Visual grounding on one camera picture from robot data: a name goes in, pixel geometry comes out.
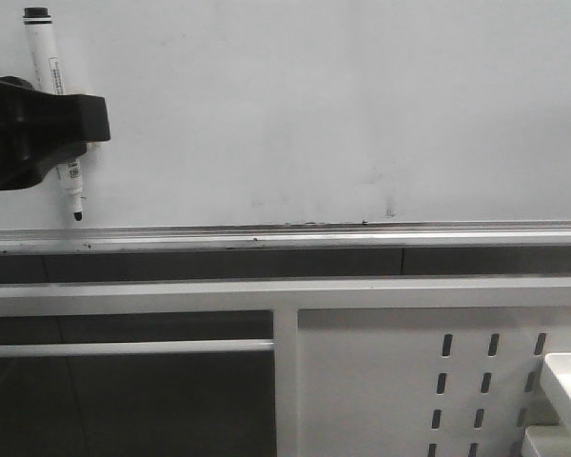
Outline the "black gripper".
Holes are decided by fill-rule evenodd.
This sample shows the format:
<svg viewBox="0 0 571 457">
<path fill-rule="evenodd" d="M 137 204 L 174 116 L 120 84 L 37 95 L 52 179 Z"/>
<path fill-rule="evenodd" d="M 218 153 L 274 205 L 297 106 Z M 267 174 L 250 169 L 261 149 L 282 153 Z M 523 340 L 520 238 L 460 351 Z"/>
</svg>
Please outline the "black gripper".
<svg viewBox="0 0 571 457">
<path fill-rule="evenodd" d="M 18 133 L 30 143 L 73 143 L 56 149 L 23 169 L 30 152 L 15 150 L 14 134 L 6 119 L 10 99 L 0 95 L 0 190 L 29 189 L 42 183 L 58 165 L 78 159 L 88 150 L 85 142 L 110 139 L 104 98 L 92 95 L 55 95 L 33 88 L 17 76 L 1 76 L 0 83 L 23 90 L 18 101 Z"/>
</svg>

